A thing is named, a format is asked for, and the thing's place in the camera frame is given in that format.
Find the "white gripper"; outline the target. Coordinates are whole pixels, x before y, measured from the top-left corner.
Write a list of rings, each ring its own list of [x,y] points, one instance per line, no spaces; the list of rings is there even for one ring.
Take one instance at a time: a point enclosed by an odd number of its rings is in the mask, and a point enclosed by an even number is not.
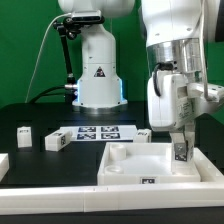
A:
[[[194,119],[194,103],[188,97],[186,79],[183,74],[158,72],[157,83],[161,96],[154,90],[153,79],[148,81],[148,113],[149,124],[155,132],[165,132],[178,129]],[[186,142],[193,147],[195,143],[195,124],[185,125],[183,132],[170,133],[176,155],[186,153]]]

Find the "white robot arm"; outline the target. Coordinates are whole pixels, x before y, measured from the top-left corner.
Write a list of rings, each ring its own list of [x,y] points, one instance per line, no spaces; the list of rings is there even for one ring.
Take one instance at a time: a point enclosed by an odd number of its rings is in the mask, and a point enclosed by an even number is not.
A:
[[[73,105],[97,111],[124,104],[116,75],[115,39],[106,18],[129,14],[135,0],[58,0],[65,32],[82,36],[83,74]],[[176,158],[194,147],[194,119],[224,104],[224,89],[207,81],[204,43],[224,41],[224,0],[140,0],[140,30],[151,77],[149,123],[170,133]]]

